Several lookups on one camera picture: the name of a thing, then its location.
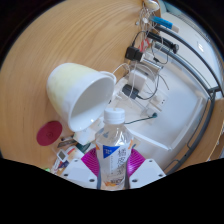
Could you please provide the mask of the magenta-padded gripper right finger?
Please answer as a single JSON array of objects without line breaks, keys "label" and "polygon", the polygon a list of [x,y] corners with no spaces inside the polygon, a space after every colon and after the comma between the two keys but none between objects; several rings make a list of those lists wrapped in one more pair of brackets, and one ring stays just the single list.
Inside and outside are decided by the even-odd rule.
[{"label": "magenta-padded gripper right finger", "polygon": [[165,176],[166,174],[154,159],[145,159],[137,150],[132,150],[128,159],[130,189],[141,188]]}]

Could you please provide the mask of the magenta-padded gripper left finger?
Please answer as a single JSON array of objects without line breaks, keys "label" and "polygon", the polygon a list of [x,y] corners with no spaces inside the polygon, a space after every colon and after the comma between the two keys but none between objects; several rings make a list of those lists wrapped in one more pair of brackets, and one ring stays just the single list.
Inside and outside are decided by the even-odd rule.
[{"label": "magenta-padded gripper left finger", "polygon": [[62,172],[61,177],[84,188],[96,189],[100,166],[96,149],[87,152],[81,159],[73,159]]}]

